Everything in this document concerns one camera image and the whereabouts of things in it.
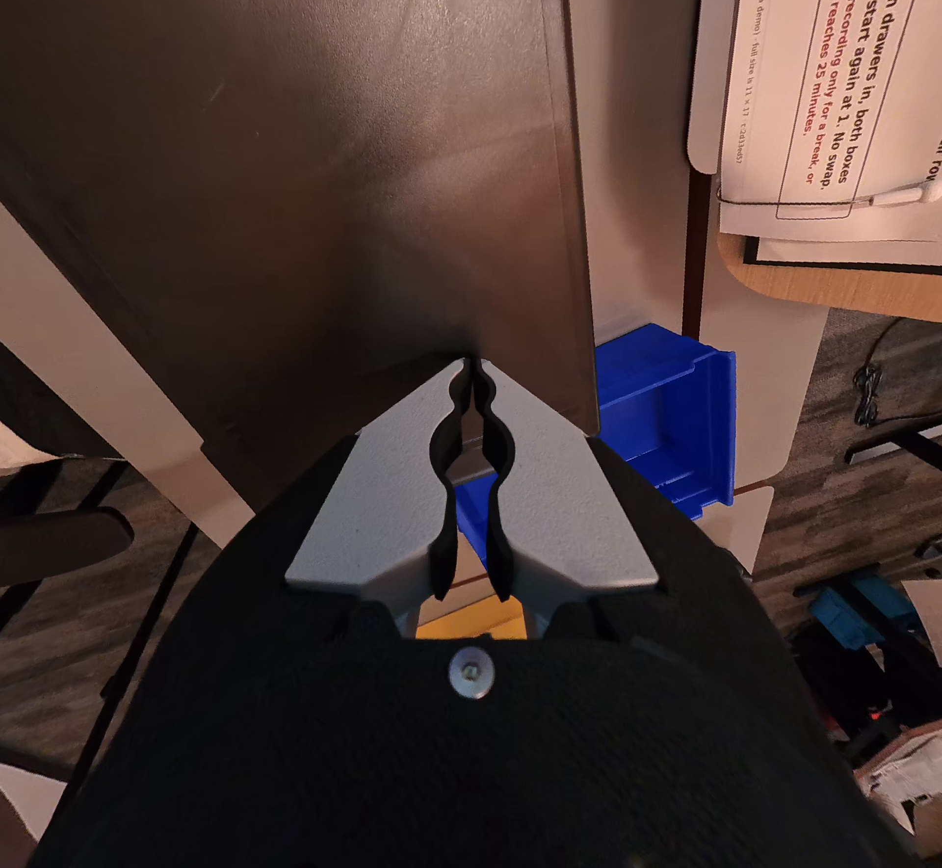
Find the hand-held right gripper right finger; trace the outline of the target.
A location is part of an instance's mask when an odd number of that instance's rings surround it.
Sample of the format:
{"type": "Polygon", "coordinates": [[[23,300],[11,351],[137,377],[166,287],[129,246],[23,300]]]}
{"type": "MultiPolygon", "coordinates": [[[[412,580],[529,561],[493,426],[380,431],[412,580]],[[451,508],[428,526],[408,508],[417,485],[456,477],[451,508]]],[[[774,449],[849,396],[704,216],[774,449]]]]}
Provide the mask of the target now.
{"type": "Polygon", "coordinates": [[[658,573],[594,452],[593,439],[493,362],[473,363],[488,495],[487,571],[542,638],[566,604],[650,591],[658,573]]]}

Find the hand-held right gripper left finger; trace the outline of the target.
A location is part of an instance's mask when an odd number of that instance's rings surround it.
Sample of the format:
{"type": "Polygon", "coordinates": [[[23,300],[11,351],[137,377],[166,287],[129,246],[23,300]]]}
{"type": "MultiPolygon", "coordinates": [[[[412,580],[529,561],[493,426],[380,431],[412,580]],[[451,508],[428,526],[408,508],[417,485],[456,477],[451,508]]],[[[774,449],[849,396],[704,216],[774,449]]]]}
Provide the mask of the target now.
{"type": "Polygon", "coordinates": [[[422,605],[442,600],[457,566],[454,488],[472,390],[468,358],[450,362],[363,427],[286,572],[288,586],[388,609],[414,637],[422,605]]]}

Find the black drawer cabinet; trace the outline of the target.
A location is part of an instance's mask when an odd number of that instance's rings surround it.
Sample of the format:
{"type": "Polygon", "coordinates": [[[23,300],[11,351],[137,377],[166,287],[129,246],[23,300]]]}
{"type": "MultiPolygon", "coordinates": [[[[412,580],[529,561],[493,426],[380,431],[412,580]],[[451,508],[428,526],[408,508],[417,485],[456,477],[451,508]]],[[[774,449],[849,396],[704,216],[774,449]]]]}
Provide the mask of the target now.
{"type": "Polygon", "coordinates": [[[598,431],[568,0],[2,0],[2,202],[260,509],[479,356],[598,431]]]}

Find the blue plastic bin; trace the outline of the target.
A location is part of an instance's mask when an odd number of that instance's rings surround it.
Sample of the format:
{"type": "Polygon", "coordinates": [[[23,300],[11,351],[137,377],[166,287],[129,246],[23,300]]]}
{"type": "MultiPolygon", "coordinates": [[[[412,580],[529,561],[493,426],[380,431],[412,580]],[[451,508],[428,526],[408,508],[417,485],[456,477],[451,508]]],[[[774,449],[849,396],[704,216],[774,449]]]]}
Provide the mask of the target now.
{"type": "Polygon", "coordinates": [[[647,323],[595,347],[599,438],[697,523],[733,502],[736,356],[647,323]]]}

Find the yellow bin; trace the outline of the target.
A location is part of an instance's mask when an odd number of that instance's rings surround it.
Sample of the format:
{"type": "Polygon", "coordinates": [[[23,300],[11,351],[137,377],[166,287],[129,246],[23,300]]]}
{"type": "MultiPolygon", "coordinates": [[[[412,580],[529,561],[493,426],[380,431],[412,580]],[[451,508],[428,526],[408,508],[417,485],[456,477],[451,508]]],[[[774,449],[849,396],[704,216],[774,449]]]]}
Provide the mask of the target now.
{"type": "Polygon", "coordinates": [[[461,617],[444,616],[418,627],[416,639],[453,640],[489,636],[497,640],[524,640],[526,630],[521,617],[512,617],[498,623],[465,622],[461,617]]]}

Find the teal blue floor object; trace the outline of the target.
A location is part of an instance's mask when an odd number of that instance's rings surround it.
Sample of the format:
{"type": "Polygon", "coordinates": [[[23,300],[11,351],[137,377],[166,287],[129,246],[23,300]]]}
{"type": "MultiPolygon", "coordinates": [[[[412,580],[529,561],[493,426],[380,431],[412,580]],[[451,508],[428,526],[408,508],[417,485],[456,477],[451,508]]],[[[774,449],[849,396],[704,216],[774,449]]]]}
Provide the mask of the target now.
{"type": "MultiPolygon", "coordinates": [[[[894,628],[907,633],[921,629],[912,602],[887,581],[879,576],[865,576],[853,579],[852,585],[894,628]]],[[[842,595],[831,588],[822,589],[809,604],[808,611],[846,650],[880,646],[885,640],[842,595]]]]}

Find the black office chair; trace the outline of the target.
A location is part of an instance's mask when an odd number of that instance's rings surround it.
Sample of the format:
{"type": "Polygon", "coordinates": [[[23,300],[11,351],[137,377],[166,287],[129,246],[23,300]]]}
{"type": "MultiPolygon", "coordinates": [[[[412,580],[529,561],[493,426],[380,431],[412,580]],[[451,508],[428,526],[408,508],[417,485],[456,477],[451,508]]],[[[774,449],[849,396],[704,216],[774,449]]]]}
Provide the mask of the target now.
{"type": "Polygon", "coordinates": [[[99,563],[134,532],[104,500],[125,460],[20,358],[1,346],[1,584],[15,587],[99,563]],[[69,460],[109,467],[77,508],[40,509],[69,460]]]}

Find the thin black stand pole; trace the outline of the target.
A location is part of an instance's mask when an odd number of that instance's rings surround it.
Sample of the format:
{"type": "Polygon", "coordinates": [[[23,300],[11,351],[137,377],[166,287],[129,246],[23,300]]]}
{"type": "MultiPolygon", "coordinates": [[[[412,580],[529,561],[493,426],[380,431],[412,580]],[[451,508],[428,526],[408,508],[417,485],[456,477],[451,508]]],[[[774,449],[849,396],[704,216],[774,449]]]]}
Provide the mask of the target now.
{"type": "Polygon", "coordinates": [[[180,545],[171,558],[171,562],[159,582],[157,591],[151,599],[148,608],[138,625],[131,644],[119,663],[114,674],[109,678],[100,693],[102,707],[88,734],[88,739],[79,755],[76,767],[66,785],[60,802],[65,804],[80,790],[92,765],[104,743],[105,736],[114,720],[127,690],[132,683],[135,672],[143,657],[145,647],[154,633],[157,622],[168,602],[171,592],[179,578],[183,565],[200,533],[199,528],[190,523],[181,539],[180,545]]]}

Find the black table foot bar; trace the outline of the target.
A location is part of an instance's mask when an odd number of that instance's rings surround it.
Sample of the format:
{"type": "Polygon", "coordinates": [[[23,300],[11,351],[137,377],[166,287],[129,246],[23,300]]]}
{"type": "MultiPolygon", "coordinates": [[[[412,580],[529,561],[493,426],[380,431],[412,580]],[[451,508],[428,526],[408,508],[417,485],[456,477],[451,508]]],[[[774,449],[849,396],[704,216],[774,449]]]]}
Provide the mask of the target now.
{"type": "Polygon", "coordinates": [[[846,450],[845,465],[861,464],[905,452],[941,472],[940,417],[914,421],[854,444],[846,450]]]}

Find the black-bordered white sheet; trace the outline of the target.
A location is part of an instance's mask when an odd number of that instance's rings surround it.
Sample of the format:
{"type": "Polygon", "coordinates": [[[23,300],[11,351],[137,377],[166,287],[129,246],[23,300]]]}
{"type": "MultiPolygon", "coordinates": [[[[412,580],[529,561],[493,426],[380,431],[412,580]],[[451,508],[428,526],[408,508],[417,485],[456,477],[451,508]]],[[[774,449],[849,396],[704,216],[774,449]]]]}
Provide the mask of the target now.
{"type": "Polygon", "coordinates": [[[747,265],[940,275],[941,242],[747,237],[743,262],[747,265]]]}

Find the beige paper sheet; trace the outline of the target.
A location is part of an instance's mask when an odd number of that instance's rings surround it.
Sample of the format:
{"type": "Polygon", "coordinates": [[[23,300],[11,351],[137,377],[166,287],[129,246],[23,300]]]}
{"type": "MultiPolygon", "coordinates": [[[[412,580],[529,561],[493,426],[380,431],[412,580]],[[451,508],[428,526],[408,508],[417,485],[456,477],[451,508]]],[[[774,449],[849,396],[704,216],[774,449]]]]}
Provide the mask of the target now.
{"type": "Polygon", "coordinates": [[[925,629],[936,663],[941,666],[941,579],[907,579],[901,584],[925,629]]]}

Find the cardboard box with papers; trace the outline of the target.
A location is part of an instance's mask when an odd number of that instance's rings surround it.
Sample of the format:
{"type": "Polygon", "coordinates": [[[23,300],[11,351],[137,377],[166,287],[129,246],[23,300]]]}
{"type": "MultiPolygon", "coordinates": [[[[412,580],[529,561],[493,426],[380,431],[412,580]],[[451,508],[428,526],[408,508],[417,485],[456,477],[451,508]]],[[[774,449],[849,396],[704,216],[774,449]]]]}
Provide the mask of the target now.
{"type": "Polygon", "coordinates": [[[864,796],[922,860],[941,854],[941,722],[902,733],[854,770],[864,796]]]}

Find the white rounded panel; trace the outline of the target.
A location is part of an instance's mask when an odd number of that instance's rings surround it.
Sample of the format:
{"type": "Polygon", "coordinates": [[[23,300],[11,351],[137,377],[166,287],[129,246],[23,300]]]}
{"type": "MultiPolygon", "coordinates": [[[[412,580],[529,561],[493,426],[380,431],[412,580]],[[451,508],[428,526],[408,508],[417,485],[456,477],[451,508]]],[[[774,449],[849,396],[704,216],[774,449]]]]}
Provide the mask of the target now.
{"type": "Polygon", "coordinates": [[[687,153],[705,176],[721,163],[738,0],[700,0],[689,103],[687,153]]]}

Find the white instruction sheet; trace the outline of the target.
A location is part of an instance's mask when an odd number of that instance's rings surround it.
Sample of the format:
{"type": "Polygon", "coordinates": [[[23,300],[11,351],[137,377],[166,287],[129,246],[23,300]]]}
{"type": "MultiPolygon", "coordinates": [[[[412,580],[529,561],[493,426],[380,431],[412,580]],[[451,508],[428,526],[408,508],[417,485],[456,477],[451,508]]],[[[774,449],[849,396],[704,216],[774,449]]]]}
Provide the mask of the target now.
{"type": "MultiPolygon", "coordinates": [[[[941,0],[738,0],[719,193],[838,201],[940,182],[941,0]]],[[[940,200],[737,207],[727,234],[940,240],[940,200]]]]}

